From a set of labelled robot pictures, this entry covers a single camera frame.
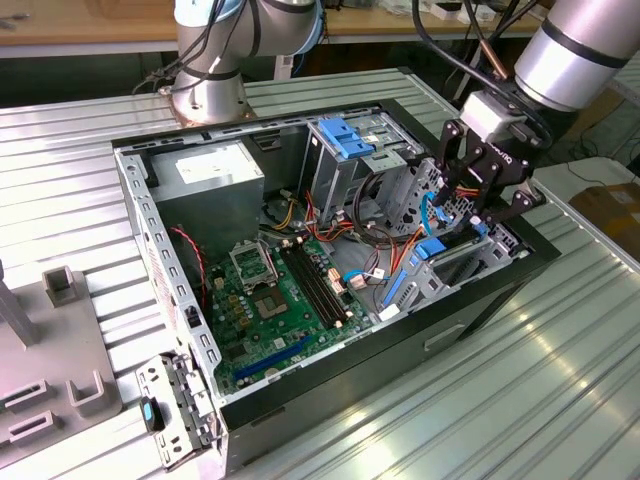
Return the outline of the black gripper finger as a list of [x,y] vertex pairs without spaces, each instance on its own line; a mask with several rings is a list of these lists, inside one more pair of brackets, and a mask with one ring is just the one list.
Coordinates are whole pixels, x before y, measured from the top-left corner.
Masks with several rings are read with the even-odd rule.
[[510,204],[501,197],[504,189],[504,186],[494,184],[482,186],[473,203],[471,215],[486,224],[495,225],[546,203],[546,196],[529,179],[515,185]]
[[440,172],[441,180],[438,193],[432,202],[434,206],[442,206],[454,196],[463,178],[465,164],[459,159],[458,154],[465,135],[465,127],[457,120],[444,123],[434,157],[434,165]]

